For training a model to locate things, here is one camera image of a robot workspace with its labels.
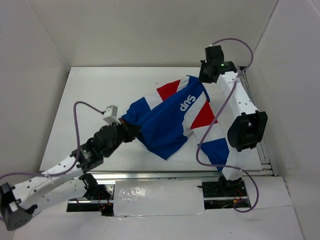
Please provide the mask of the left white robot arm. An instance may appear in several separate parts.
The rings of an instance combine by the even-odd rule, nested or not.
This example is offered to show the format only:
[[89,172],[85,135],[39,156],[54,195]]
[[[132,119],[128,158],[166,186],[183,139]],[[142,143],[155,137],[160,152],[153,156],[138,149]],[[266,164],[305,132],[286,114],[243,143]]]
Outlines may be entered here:
[[141,126],[120,118],[105,125],[62,162],[24,182],[0,187],[0,217],[8,231],[26,225],[43,210],[77,198],[92,200],[99,184],[90,171],[100,166],[122,144],[132,142]]

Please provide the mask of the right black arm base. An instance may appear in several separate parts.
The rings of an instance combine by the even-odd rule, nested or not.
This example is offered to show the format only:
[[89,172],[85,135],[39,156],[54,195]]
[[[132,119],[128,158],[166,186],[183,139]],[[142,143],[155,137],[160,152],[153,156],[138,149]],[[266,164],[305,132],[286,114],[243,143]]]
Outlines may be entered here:
[[238,186],[223,188],[220,181],[203,181],[197,188],[202,190],[205,210],[250,208],[245,182],[242,180]]

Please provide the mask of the red white blue jacket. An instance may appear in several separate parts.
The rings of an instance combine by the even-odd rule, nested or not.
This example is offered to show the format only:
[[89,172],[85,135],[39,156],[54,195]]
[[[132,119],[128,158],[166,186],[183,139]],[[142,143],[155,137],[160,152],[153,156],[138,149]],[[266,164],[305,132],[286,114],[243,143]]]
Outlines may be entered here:
[[229,148],[222,129],[214,123],[215,115],[204,85],[195,76],[169,82],[133,102],[122,119],[140,126],[138,140],[153,154],[168,160],[194,135],[204,139],[201,150],[213,165],[226,165]]

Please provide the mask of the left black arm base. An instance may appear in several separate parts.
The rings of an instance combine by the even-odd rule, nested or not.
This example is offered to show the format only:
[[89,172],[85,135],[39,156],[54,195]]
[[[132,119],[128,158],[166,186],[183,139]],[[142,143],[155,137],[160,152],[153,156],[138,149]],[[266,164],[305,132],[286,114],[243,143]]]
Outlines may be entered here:
[[66,211],[69,213],[99,212],[102,216],[114,216],[114,184],[98,184],[92,174],[79,178],[84,183],[85,194],[70,199]]

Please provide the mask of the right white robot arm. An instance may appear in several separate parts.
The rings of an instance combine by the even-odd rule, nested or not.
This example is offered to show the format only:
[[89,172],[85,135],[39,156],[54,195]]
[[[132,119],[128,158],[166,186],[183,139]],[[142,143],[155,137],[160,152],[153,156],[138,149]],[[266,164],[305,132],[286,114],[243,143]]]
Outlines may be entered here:
[[231,61],[225,61],[221,46],[205,48],[199,81],[217,84],[226,96],[226,106],[231,109],[230,119],[220,123],[229,154],[226,163],[220,164],[222,176],[218,180],[220,194],[230,196],[242,181],[242,170],[248,157],[262,141],[268,116],[252,103],[236,66]]

